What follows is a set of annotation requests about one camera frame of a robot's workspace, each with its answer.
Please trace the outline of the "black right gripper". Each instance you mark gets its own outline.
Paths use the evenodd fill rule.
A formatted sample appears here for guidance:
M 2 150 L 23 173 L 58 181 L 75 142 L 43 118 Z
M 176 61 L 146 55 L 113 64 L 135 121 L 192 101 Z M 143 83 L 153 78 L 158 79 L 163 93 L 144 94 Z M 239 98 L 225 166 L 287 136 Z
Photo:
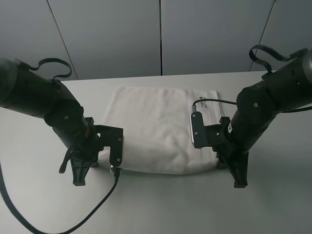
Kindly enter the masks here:
M 224 170 L 229 168 L 234 178 L 235 188 L 245 188 L 248 185 L 248 152 L 230 134 L 231 120 L 221 117 L 218 124 L 205 126 L 208 147 L 217 153 L 216 168 Z

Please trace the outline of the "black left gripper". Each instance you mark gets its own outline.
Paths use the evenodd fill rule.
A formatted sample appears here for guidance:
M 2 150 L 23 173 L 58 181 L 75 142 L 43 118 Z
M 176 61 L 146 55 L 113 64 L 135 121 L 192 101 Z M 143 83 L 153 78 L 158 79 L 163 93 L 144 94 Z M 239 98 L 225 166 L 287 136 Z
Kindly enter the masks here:
M 75 186 L 85 186 L 85 177 L 90 167 L 98 167 L 99 153 L 105 147 L 110 150 L 112 131 L 115 128 L 95 125 L 91 117 L 86 118 L 86 123 L 88 124 L 88 135 L 73 145 L 69 156 Z

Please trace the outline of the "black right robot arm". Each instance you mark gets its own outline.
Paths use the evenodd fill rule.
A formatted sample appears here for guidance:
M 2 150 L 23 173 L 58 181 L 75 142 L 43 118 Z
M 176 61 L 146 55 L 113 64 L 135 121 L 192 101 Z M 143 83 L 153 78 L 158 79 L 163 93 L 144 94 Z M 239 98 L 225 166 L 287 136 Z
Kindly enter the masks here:
M 274 73 L 264 75 L 261 82 L 244 88 L 237 96 L 233 118 L 222 117 L 219 124 L 206 126 L 208 146 L 229 169 L 235 188 L 248 185 L 249 150 L 275 117 L 311 102 L 312 52 L 308 50 Z

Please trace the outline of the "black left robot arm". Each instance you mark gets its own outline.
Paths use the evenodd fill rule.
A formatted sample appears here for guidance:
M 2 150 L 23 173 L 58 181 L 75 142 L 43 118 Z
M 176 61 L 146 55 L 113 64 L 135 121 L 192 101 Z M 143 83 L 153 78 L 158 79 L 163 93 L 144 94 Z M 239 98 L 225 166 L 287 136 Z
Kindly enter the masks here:
M 84 108 L 58 79 L 47 80 L 22 61 L 0 60 L 0 106 L 41 118 L 67 147 L 59 173 L 71 165 L 73 184 L 84 186 L 90 168 L 98 166 L 98 156 L 108 147 L 113 172 L 120 169 L 123 154 L 123 129 L 96 125 L 84 116 Z

